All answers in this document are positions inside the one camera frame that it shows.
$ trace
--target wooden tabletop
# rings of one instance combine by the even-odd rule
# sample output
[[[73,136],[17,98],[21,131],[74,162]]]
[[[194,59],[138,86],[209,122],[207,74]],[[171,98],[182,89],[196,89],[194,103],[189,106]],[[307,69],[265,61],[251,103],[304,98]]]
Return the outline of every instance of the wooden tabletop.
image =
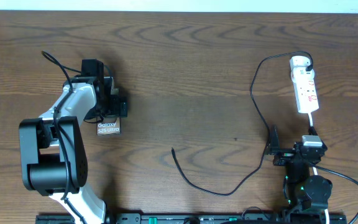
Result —
[[[320,109],[313,119],[328,146],[320,165],[358,180],[358,15],[0,11],[0,223],[65,213],[27,191],[21,177],[19,123],[47,111],[65,81],[41,50],[76,69],[83,58],[103,61],[129,98],[120,136],[81,126],[88,182],[118,211],[237,213],[288,205],[284,168],[271,156],[234,195],[216,197],[186,184],[170,150],[195,184],[230,192],[258,166],[267,138],[249,96],[255,69],[265,57],[296,50],[314,59]],[[307,115],[296,111],[289,59],[265,62],[254,85],[284,146],[308,128]],[[320,174],[333,182],[329,211],[350,220],[358,186]]]

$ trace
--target white wall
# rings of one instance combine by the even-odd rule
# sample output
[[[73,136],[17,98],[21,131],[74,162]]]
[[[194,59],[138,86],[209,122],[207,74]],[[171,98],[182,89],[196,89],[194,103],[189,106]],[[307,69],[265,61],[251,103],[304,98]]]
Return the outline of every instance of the white wall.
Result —
[[[358,0],[0,0],[0,9],[358,13]]]

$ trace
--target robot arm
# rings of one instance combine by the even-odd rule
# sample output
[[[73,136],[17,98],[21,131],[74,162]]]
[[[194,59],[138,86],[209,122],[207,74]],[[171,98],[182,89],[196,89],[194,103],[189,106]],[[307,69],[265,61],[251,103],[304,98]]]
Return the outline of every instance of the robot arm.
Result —
[[[100,117],[126,117],[126,99],[114,89],[112,77],[104,78],[104,65],[95,60],[83,60],[81,75],[71,79],[72,90],[66,82],[63,93],[53,106],[35,119],[25,119],[20,123],[20,147],[22,179],[27,190],[36,190],[43,196],[58,201],[74,217],[75,223],[109,223],[106,204],[86,183],[88,163],[80,133],[84,119]],[[56,117],[58,127],[53,123],[55,108],[62,104]],[[63,156],[58,133],[67,152]],[[40,149],[59,146],[57,154],[41,154]],[[67,186],[68,194],[62,200]]]

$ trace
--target power strip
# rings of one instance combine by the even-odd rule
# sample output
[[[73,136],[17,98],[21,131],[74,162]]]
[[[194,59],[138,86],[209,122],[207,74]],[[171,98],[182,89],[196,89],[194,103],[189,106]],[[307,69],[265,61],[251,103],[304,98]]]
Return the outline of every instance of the power strip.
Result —
[[[311,113],[318,109],[314,70],[306,71],[309,65],[310,59],[304,56],[294,56],[290,60],[291,79],[299,113]]]

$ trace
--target white power strip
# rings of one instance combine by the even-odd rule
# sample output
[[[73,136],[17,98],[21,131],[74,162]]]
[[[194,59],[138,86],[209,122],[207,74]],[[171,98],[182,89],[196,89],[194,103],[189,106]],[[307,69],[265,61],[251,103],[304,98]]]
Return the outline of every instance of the white power strip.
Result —
[[[290,60],[291,79],[299,113],[310,114],[318,109],[314,70],[306,71],[309,65],[310,59],[304,56],[294,56]]]

